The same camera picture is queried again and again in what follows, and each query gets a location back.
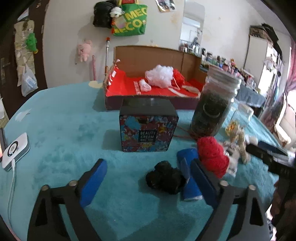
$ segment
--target curtain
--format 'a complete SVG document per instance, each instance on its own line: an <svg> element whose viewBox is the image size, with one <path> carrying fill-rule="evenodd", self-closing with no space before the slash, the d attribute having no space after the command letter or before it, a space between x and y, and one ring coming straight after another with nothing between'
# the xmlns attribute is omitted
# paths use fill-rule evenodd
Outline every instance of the curtain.
<svg viewBox="0 0 296 241"><path fill-rule="evenodd" d="M287 101L288 93L292 90L296 90L296 43L291 37L291 64L290 72L287 78L286 86L283 94L278 98L278 100L271 106L267 107L260 120L269 129L273 130L276 121L282 111L284 99Z"/></svg>

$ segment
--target white power bank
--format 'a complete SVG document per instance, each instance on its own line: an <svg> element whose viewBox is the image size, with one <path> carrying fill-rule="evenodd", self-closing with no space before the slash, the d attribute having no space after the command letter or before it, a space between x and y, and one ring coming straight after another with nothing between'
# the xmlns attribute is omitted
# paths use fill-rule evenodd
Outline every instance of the white power bank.
<svg viewBox="0 0 296 241"><path fill-rule="evenodd" d="M29 139L27 133L25 132L5 149L2 157L3 169L8 172L11 169L11 161L14 159L16 163L29 151L29 149Z"/></svg>

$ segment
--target white cable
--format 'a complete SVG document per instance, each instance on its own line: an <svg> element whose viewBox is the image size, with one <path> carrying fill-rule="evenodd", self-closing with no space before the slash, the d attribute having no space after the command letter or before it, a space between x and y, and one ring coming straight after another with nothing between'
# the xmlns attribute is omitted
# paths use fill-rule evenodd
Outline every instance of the white cable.
<svg viewBox="0 0 296 241"><path fill-rule="evenodd" d="M12 199L11 196L13 196L13 193L14 193L14 183L15 183L15 160L14 159L12 159L11 161L11 167L12 167L12 181L11 181L10 192L9 192L7 214L8 214L9 225L12 228L11 221L10 221L9 207L10 207L10 200Z"/></svg>
<svg viewBox="0 0 296 241"><path fill-rule="evenodd" d="M10 220L10 214L9 214L9 210L10 210L10 200L12 203L12 198L13 198L13 193L14 193L14 187L15 187L15 160L12 159L11 161L11 167L12 167L12 181L11 181L11 187L10 187L10 193L9 193L9 199L8 199L8 208L7 208L7 214L8 214L8 222L9 222L9 227L8 229L10 230L11 234L15 237L15 239L17 241L21 241L18 236L14 233L14 231L12 230L12 226L11 226L11 220Z"/></svg>

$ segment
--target black plush bag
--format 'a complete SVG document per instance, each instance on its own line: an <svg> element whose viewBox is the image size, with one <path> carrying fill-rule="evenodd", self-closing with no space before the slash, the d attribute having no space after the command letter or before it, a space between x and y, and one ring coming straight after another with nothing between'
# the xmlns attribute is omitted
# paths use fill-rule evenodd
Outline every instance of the black plush bag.
<svg viewBox="0 0 296 241"><path fill-rule="evenodd" d="M98 2L94 6L94 22L95 27L112 28L111 10L116 7L116 0L108 0L106 2Z"/></svg>
<svg viewBox="0 0 296 241"><path fill-rule="evenodd" d="M178 168L172 168L168 161L161 161L154 168L154 171L146 175L146 183L150 188L177 194L185 186L186 180L182 172Z"/></svg>

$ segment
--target colorful square box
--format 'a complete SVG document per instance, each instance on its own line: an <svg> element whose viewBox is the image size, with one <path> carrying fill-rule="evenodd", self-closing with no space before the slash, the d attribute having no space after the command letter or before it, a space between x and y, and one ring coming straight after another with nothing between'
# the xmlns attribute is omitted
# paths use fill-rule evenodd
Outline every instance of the colorful square box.
<svg viewBox="0 0 296 241"><path fill-rule="evenodd" d="M125 98L119 113L122 151L167 151L178 119L168 99Z"/></svg>

